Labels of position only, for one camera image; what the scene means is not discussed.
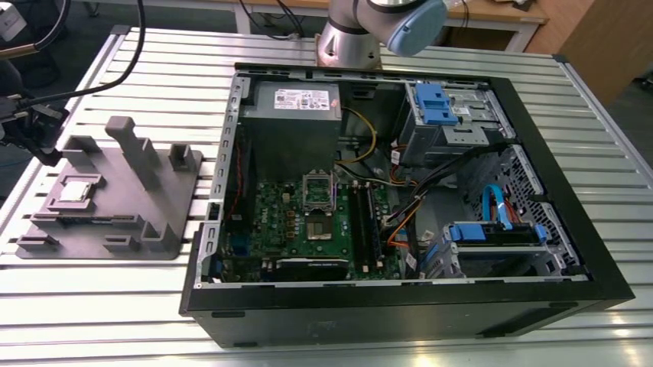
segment blue latch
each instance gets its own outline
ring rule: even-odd
[[[482,231],[482,226],[476,223],[460,223],[448,226],[451,240],[456,241],[484,241],[486,234]]]
[[[539,243],[544,243],[547,241],[547,229],[540,224],[535,224],[534,232],[538,235]]]
[[[415,98],[423,111],[427,125],[456,125],[458,117],[451,113],[450,99],[439,84],[415,85]]]

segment black cable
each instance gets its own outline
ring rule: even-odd
[[[430,190],[430,188],[436,185],[444,177],[451,176],[460,169],[460,167],[467,164],[474,158],[488,153],[499,153],[507,147],[508,143],[506,141],[502,141],[500,143],[495,143],[492,145],[487,145],[486,147],[475,147],[468,149],[458,157],[442,163],[426,175],[426,178],[419,181],[419,184],[415,186],[412,192],[410,193],[411,201],[399,210],[396,210],[395,213],[390,215],[387,221],[394,220],[394,218],[398,218],[403,213],[408,212],[414,208],[414,206],[419,204],[419,202],[422,201],[422,197]]]
[[[243,0],[237,0],[239,3],[240,3],[240,7],[243,8],[243,11],[244,11],[244,14],[247,15],[247,18],[248,20],[253,23],[253,26],[257,28],[257,30],[263,33],[263,35],[265,35],[267,37],[269,37],[272,40],[277,40],[277,41],[287,41],[287,36],[273,36],[272,34],[268,34],[265,29],[263,28],[263,26],[256,22],[256,20],[253,19],[252,15],[249,14],[249,12],[247,11],[247,7],[244,6],[244,3],[243,3]]]
[[[42,50],[45,47],[48,47],[48,45],[58,36],[58,33],[62,30],[62,26],[65,25],[68,12],[70,11],[70,3],[72,0],[62,0],[61,11],[58,12],[58,18],[56,23],[53,24],[48,34],[41,38],[41,40],[33,43],[33,48],[36,48],[37,50]]]
[[[422,256],[419,254],[419,243],[418,243],[418,226],[415,224],[416,215],[410,218],[408,222],[404,225],[406,229],[406,239],[408,243],[408,254],[412,255],[415,258],[415,263],[419,265],[422,263]],[[415,269],[410,268],[410,271],[406,271],[406,278],[407,279],[418,279],[419,278],[419,267],[416,266]]]
[[[271,13],[265,13],[265,15],[267,15],[269,18],[276,19],[277,21],[279,21],[279,20],[281,20],[283,18],[285,18],[285,17],[287,17],[287,15],[285,15],[285,14],[283,14],[283,15],[273,15],[273,14],[271,14]]]
[[[40,105],[41,103],[46,103],[46,102],[58,101],[60,99],[76,98],[76,97],[85,96],[88,94],[97,93],[101,92],[102,90],[108,90],[113,88],[114,86],[120,85],[124,82],[124,80],[128,78],[129,74],[133,71],[133,67],[136,66],[136,63],[139,62],[140,52],[143,51],[143,44],[144,44],[145,22],[144,22],[143,0],[136,0],[136,7],[139,10],[139,41],[136,42],[136,50],[133,51],[132,61],[129,61],[126,69],[124,70],[120,78],[113,80],[110,83],[106,83],[101,86],[96,86],[93,88],[76,90],[73,92],[53,94],[52,96],[38,97],[34,99],[28,99],[26,101],[20,103],[20,108]]]
[[[281,2],[281,0],[276,0],[276,3],[279,4],[279,7],[283,10],[283,13],[285,13],[287,17],[289,18],[289,22],[295,26],[296,33],[299,34],[299,37],[304,37],[304,28],[301,27],[301,23],[299,22],[299,19],[296,19],[296,15],[292,12],[292,10],[285,6],[285,4]]]
[[[462,0],[462,6],[464,6],[464,18],[463,18],[462,28],[467,28],[468,27],[468,5],[466,0]]]
[[[354,157],[358,158],[359,156],[360,156],[360,150],[359,149],[354,149]],[[370,165],[366,163],[366,160],[363,159],[362,161],[358,161],[358,163],[360,164],[360,166],[363,166],[363,168],[366,169],[366,171],[370,174],[370,176],[372,178],[378,178],[376,175],[374,174],[372,169],[370,168]]]

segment aluminum table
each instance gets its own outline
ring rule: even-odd
[[[112,34],[80,88],[113,80],[137,30]],[[126,82],[68,103],[66,136],[110,145],[104,124],[129,115],[156,148],[204,153],[181,255],[173,261],[22,260],[16,238],[41,206],[57,171],[34,160],[0,211],[0,364],[160,366],[650,365],[653,361],[653,175],[571,67],[532,54],[430,48],[415,57],[383,51],[394,70],[479,74],[512,80],[637,299],[582,313],[516,338],[220,349],[177,314],[189,239],[205,213],[223,111],[235,62],[313,65],[313,41],[149,29]]]

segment power cable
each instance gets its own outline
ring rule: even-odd
[[[21,46],[10,47],[6,48],[5,50],[0,50],[0,60],[34,54],[45,47],[48,47],[48,45],[58,36],[58,33],[61,33],[62,26],[65,25],[65,20],[68,17],[68,12],[70,11],[70,3],[72,0],[62,0],[61,11],[58,12],[58,18],[52,28],[49,29],[48,34],[33,44],[24,44]]]
[[[73,92],[53,94],[52,96],[38,97],[34,99],[26,99],[26,100],[20,102],[20,108],[26,108],[29,106],[40,105],[40,104],[46,103],[46,102],[58,101],[61,99],[69,99],[69,98],[86,96],[88,94],[93,94],[93,93],[101,92],[104,90],[108,90],[124,82],[124,80],[128,78],[129,74],[133,71],[133,67],[136,66],[136,64],[139,62],[139,57],[140,57],[140,53],[143,51],[143,44],[144,44],[145,21],[144,21],[143,0],[136,0],[136,7],[137,7],[137,11],[139,11],[139,40],[136,42],[136,50],[133,51],[132,61],[129,61],[126,69],[124,70],[120,78],[113,80],[110,83],[106,83],[101,86],[96,86],[93,88],[76,90]]]
[[[237,2],[240,3],[240,7],[243,8],[244,15],[247,15],[248,20],[252,22],[253,26],[261,32],[261,34],[264,36],[267,36],[268,38],[271,38],[272,40],[287,41],[289,39],[289,36],[275,36],[275,35],[267,33],[267,29],[257,23],[256,19],[253,19],[253,16],[247,11],[247,6],[244,6],[243,0],[237,0]]]

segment yellow wire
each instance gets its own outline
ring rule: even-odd
[[[367,150],[367,152],[358,158],[354,158],[354,159],[345,159],[345,160],[341,160],[341,161],[335,161],[335,163],[356,163],[358,161],[362,161],[363,159],[367,158],[367,156],[370,154],[374,153],[374,149],[376,148],[376,131],[374,130],[374,126],[371,125],[371,122],[368,119],[366,119],[366,117],[358,112],[358,111],[354,111],[352,109],[349,109],[348,107],[341,107],[341,109],[345,109],[347,111],[349,111],[354,115],[358,116],[358,118],[364,122],[364,124],[367,125],[367,128],[370,128],[370,132],[371,132],[371,146],[370,146],[370,149]]]
[[[387,240],[388,245],[394,242],[396,233],[399,233],[400,229],[403,228],[403,226],[408,222],[410,218],[412,217],[412,215],[418,211],[420,205],[422,205],[422,202],[419,202],[418,206],[415,206],[415,209],[412,209],[412,211],[410,212],[410,214],[406,216],[404,220],[400,222],[399,226],[396,227],[395,231],[391,233],[390,239]]]

